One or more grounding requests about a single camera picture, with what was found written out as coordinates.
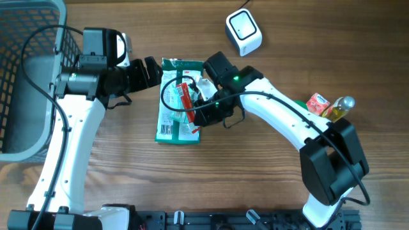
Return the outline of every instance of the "white plastic casing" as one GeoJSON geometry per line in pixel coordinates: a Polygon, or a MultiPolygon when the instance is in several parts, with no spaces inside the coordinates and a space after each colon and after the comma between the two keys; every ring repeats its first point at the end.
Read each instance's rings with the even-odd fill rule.
{"type": "Polygon", "coordinates": [[[226,34],[241,56],[257,49],[263,39],[260,28],[247,9],[240,9],[227,17],[226,34]]]}
{"type": "Polygon", "coordinates": [[[83,216],[98,217],[104,230],[127,230],[129,225],[129,210],[122,207],[103,207],[83,216]]]}
{"type": "MultiPolygon", "coordinates": [[[[127,67],[130,64],[129,56],[130,56],[130,53],[132,53],[132,41],[130,40],[128,35],[126,35],[125,33],[122,33],[122,36],[125,39],[125,43],[127,45],[127,55],[125,56],[125,59],[120,64],[118,64],[118,66],[127,67]]],[[[118,55],[118,58],[119,58],[120,56],[122,56],[123,49],[125,48],[125,46],[123,45],[122,39],[118,35],[116,35],[116,40],[117,40],[117,42],[116,42],[116,52],[117,52],[117,55],[118,55]]]]}
{"type": "MultiPolygon", "coordinates": [[[[314,122],[314,124],[321,131],[325,131],[328,128],[327,123],[329,120],[327,118],[322,118],[305,110],[293,100],[276,90],[276,88],[271,85],[270,81],[266,78],[254,80],[245,87],[245,90],[262,91],[272,94],[273,96],[285,101],[291,107],[303,114],[307,119],[314,122]]],[[[249,111],[265,120],[280,134],[285,136],[285,138],[287,138],[287,140],[289,140],[298,151],[300,151],[300,148],[305,146],[304,141],[307,138],[314,139],[319,135],[317,131],[315,131],[313,128],[309,128],[300,117],[298,117],[294,112],[280,102],[268,99],[267,97],[261,95],[242,95],[240,96],[240,100],[246,111],[249,111]]]]}
{"type": "MultiPolygon", "coordinates": [[[[83,95],[65,95],[58,99],[68,118],[71,131],[68,133],[66,151],[58,175],[55,197],[51,198],[46,211],[57,212],[60,206],[69,207],[70,213],[84,213],[84,184],[88,160],[96,131],[105,114],[105,107],[95,99],[86,100],[83,95]]],[[[40,179],[28,199],[35,211],[40,211],[48,191],[52,175],[56,168],[61,142],[63,140],[63,122],[57,112],[50,147],[45,159],[40,179]]]]}
{"type": "Polygon", "coordinates": [[[337,211],[337,207],[341,202],[341,199],[346,197],[352,188],[348,189],[334,205],[324,205],[320,203],[315,197],[309,194],[308,201],[302,208],[302,213],[315,227],[324,226],[330,219],[332,214],[337,211]]]}

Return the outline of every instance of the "red packet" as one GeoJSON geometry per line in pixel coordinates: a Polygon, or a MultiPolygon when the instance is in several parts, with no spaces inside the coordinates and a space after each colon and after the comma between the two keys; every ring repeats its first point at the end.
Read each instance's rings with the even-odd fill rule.
{"type": "MultiPolygon", "coordinates": [[[[176,89],[178,90],[180,100],[181,100],[181,102],[183,104],[183,107],[185,109],[193,108],[192,99],[190,98],[190,95],[189,95],[189,87],[187,86],[187,83],[184,82],[184,83],[181,83],[181,84],[177,85],[176,89]]],[[[195,126],[193,124],[195,113],[194,113],[194,111],[190,111],[190,112],[186,112],[186,115],[187,115],[187,119],[189,121],[190,131],[192,131],[192,134],[194,134],[197,131],[199,131],[199,127],[195,126]]]]}
{"type": "Polygon", "coordinates": [[[320,115],[328,105],[330,105],[330,102],[318,93],[315,93],[307,102],[308,111],[317,115],[320,115]]]}

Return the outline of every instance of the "small bottle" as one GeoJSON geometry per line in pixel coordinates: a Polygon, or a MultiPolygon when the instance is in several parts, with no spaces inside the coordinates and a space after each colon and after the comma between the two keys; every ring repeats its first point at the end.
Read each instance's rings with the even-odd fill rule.
{"type": "Polygon", "coordinates": [[[341,117],[345,116],[355,105],[355,100],[352,96],[343,96],[338,98],[333,105],[325,110],[321,117],[328,118],[332,122],[336,122],[341,117]]]}

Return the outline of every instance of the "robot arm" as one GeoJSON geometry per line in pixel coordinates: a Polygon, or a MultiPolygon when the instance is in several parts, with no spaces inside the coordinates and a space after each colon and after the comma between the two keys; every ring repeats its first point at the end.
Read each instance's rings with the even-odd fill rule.
{"type": "Polygon", "coordinates": [[[38,229],[76,229],[79,223],[88,226],[88,229],[128,227],[131,211],[124,207],[106,207],[83,214],[89,156],[105,112],[112,108],[108,107],[109,99],[124,96],[128,102],[119,105],[129,104],[130,99],[126,94],[160,84],[162,69],[153,57],[145,58],[147,69],[140,59],[129,61],[130,40],[125,34],[112,29],[86,28],[83,46],[83,54],[76,58],[80,60],[79,68],[63,68],[56,83],[56,100],[66,114],[69,125],[61,168],[57,170],[56,165],[63,142],[63,122],[61,115],[56,113],[40,179],[27,202],[26,210],[10,212],[8,229],[32,228],[45,204],[56,170],[56,184],[38,229]]]}
{"type": "Polygon", "coordinates": [[[208,100],[197,103],[206,105],[217,100],[218,106],[208,106],[196,112],[195,125],[217,123],[231,116],[236,106],[265,120],[300,152],[302,179],[311,193],[303,214],[314,227],[325,226],[340,207],[342,199],[358,183],[346,164],[352,166],[359,179],[369,172],[353,125],[345,119],[331,123],[326,118],[310,113],[276,90],[253,67],[247,66],[238,71],[221,52],[210,57],[203,66],[215,87],[221,86],[222,89],[213,96],[206,95],[208,100]],[[301,116],[315,127],[308,125],[301,116]],[[336,144],[342,153],[327,153],[327,148],[333,146],[322,135],[329,137],[331,144],[336,144]],[[341,154],[348,162],[343,162],[341,154]]]}

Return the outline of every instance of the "snack package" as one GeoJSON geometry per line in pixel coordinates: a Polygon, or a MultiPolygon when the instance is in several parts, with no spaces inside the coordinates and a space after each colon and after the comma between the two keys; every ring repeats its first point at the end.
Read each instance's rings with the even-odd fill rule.
{"type": "MultiPolygon", "coordinates": [[[[174,79],[175,77],[187,75],[193,77],[194,79],[199,79],[201,76],[203,76],[202,65],[203,65],[202,61],[163,59],[162,69],[164,74],[162,76],[162,82],[160,83],[160,92],[162,91],[164,85],[168,83],[170,80],[174,79]]],[[[183,108],[183,104],[180,105],[178,104],[178,102],[176,102],[177,100],[180,100],[179,94],[174,93],[176,85],[181,84],[182,82],[190,84],[192,80],[181,79],[176,82],[172,82],[172,84],[169,85],[169,87],[165,90],[164,100],[169,106],[173,106],[174,104],[176,104],[176,106],[179,105],[178,108],[180,109],[183,108]]],[[[171,144],[200,143],[200,131],[197,131],[193,134],[189,127],[188,118],[186,117],[187,116],[183,117],[182,114],[176,114],[173,113],[173,111],[167,109],[159,98],[159,115],[155,141],[166,142],[171,144]],[[180,118],[180,121],[186,121],[186,123],[174,121],[171,118],[171,115],[173,115],[174,118],[175,117],[180,118]]]]}
{"type": "Polygon", "coordinates": [[[330,102],[318,93],[315,93],[306,104],[308,111],[312,112],[313,114],[320,115],[328,107],[328,105],[330,105],[330,102]]]}

